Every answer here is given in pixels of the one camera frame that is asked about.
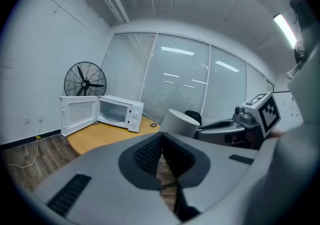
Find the ceiling light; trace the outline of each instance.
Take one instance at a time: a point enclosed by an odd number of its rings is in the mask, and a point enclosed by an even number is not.
[[[286,38],[289,40],[290,45],[294,49],[297,43],[297,39],[295,37],[295,34],[292,32],[290,26],[288,25],[287,21],[285,20],[285,18],[280,13],[278,13],[276,16],[273,17],[273,19],[278,24],[280,29],[283,31]]]
[[[198,83],[202,83],[202,84],[207,84],[206,82],[202,82],[202,81],[198,81],[198,80],[194,80],[194,79],[191,79],[191,81],[193,81],[193,82],[198,82]]]
[[[161,50],[169,51],[169,52],[175,52],[175,53],[184,54],[184,55],[191,55],[191,56],[195,54],[192,51],[186,51],[186,50],[170,48],[170,47],[165,47],[165,46],[161,46]]]
[[[171,76],[171,77],[176,77],[176,78],[180,78],[180,76],[178,75],[172,75],[172,74],[167,74],[167,73],[163,73],[164,75],[167,75],[167,76]]]
[[[236,68],[234,68],[234,67],[232,67],[232,66],[230,66],[230,65],[228,65],[228,64],[225,64],[224,62],[222,62],[222,61],[216,61],[215,62],[216,64],[219,64],[219,65],[221,65],[221,66],[223,66],[223,67],[225,67],[225,68],[227,68],[227,69],[229,69],[229,70],[232,70],[232,71],[234,71],[234,72],[238,72],[239,71],[239,69],[236,69]]]

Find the window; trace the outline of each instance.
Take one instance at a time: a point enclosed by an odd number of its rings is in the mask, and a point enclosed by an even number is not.
[[[155,38],[155,33],[114,35],[101,67],[106,95],[139,101]]]
[[[259,71],[248,64],[247,66],[247,92],[246,101],[260,93],[265,93],[266,88],[266,77]]]
[[[202,123],[230,119],[235,107],[246,101],[246,63],[234,55],[211,47],[210,73]]]
[[[143,111],[159,124],[168,109],[200,113],[208,64],[208,44],[159,34],[142,92]]]
[[[266,81],[266,91],[267,92],[274,92],[275,91],[274,86],[268,80]]]

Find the wooden floor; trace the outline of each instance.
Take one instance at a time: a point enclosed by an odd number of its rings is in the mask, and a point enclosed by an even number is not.
[[[37,155],[36,141],[21,146],[3,150],[1,152],[4,163],[17,164],[21,167],[33,162]],[[8,172],[14,182],[34,191],[37,186],[49,175],[75,159],[78,154],[71,148],[68,139],[61,134],[38,140],[38,157],[32,166],[20,168],[8,166]],[[168,184],[175,181],[165,159],[161,156],[156,177],[161,184]],[[161,196],[167,206],[173,210],[176,200],[176,187],[162,190]]]

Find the white microwave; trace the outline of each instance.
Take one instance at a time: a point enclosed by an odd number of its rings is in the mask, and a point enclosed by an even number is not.
[[[96,121],[139,132],[143,102],[111,95],[60,97],[61,134],[70,135]]]

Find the round table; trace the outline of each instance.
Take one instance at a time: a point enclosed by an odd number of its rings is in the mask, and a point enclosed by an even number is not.
[[[67,139],[73,150],[82,155],[103,145],[158,132],[160,126],[151,127],[152,123],[150,119],[142,117],[139,132],[132,132],[127,128],[99,122],[68,135]]]

